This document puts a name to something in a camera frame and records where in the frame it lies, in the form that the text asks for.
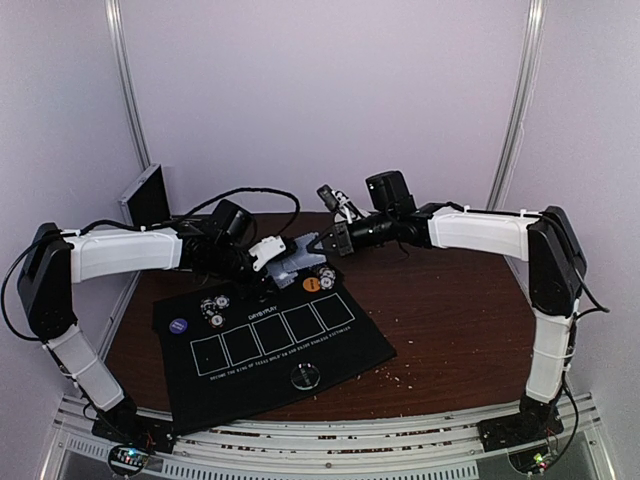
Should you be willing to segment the orange big blind button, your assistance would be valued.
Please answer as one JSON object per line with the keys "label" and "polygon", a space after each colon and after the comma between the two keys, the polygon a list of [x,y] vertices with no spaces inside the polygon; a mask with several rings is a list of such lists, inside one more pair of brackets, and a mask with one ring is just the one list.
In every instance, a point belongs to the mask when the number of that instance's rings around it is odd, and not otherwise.
{"label": "orange big blind button", "polygon": [[305,291],[314,293],[322,289],[320,280],[317,277],[308,277],[303,280],[302,286]]}

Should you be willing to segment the poker chip pile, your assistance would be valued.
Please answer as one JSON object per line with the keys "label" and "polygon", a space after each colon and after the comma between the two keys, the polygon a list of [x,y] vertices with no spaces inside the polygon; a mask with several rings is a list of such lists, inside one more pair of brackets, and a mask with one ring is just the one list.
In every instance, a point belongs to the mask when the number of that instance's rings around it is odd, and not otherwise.
{"label": "poker chip pile", "polygon": [[206,297],[200,303],[203,318],[212,328],[220,328],[225,323],[224,311],[230,306],[230,299],[226,295]]}
{"label": "poker chip pile", "polygon": [[318,279],[322,290],[330,290],[335,285],[336,272],[329,267],[323,267],[318,270]]}

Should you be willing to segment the blue patterned playing card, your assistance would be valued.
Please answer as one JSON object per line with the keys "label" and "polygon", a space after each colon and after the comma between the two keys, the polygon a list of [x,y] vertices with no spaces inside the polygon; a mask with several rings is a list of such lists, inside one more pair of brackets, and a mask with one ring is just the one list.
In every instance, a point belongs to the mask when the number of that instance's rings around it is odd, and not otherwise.
{"label": "blue patterned playing card", "polygon": [[296,267],[309,268],[326,262],[325,255],[313,253],[308,250],[308,247],[318,237],[318,232],[309,232],[295,238],[297,249],[291,259]]}

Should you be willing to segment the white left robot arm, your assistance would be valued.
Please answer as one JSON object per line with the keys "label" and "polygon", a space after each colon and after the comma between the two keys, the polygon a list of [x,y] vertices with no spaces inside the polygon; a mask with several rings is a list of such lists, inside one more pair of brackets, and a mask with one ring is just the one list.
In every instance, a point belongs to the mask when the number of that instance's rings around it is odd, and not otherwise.
{"label": "white left robot arm", "polygon": [[188,222],[149,227],[103,222],[81,230],[44,223],[23,258],[17,291],[34,340],[98,412],[106,413],[106,429],[121,443],[133,444],[143,436],[143,421],[82,331],[74,312],[74,285],[151,270],[217,274],[252,285],[263,281],[267,263],[283,248],[278,237],[238,246]]}

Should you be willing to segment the grey playing card deck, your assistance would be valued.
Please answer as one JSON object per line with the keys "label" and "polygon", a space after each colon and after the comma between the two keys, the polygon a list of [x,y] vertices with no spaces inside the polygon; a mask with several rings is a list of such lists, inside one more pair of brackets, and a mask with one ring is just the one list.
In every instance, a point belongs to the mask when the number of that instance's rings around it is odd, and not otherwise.
{"label": "grey playing card deck", "polygon": [[300,270],[309,266],[308,261],[286,259],[270,261],[266,264],[266,269],[276,286],[279,289],[284,289],[294,282]]}

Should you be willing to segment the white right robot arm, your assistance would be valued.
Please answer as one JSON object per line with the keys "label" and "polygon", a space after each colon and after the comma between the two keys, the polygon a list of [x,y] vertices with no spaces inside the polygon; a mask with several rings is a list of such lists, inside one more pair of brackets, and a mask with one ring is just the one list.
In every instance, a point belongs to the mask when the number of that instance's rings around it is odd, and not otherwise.
{"label": "white right robot arm", "polygon": [[532,364],[512,430],[535,440],[551,424],[576,336],[586,260],[560,207],[542,212],[489,212],[429,203],[336,222],[318,241],[326,254],[347,256],[389,241],[422,248],[457,248],[516,258],[528,265],[529,302],[535,316]]}

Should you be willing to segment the black dealer button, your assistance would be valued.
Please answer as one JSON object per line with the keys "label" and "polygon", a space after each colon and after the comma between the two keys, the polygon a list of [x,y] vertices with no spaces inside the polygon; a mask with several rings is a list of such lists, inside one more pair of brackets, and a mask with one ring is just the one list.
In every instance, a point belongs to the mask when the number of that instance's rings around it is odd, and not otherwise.
{"label": "black dealer button", "polygon": [[294,388],[300,391],[307,391],[316,388],[320,382],[321,375],[319,369],[308,362],[298,363],[290,373],[290,382]]}

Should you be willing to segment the purple small blind button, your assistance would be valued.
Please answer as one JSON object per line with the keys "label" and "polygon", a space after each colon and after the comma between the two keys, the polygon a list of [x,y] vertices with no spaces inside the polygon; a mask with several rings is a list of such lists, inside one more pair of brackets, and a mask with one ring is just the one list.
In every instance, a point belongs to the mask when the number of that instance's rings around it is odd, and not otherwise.
{"label": "purple small blind button", "polygon": [[168,326],[169,332],[173,335],[181,335],[184,334],[189,327],[189,323],[184,318],[175,318],[173,319]]}

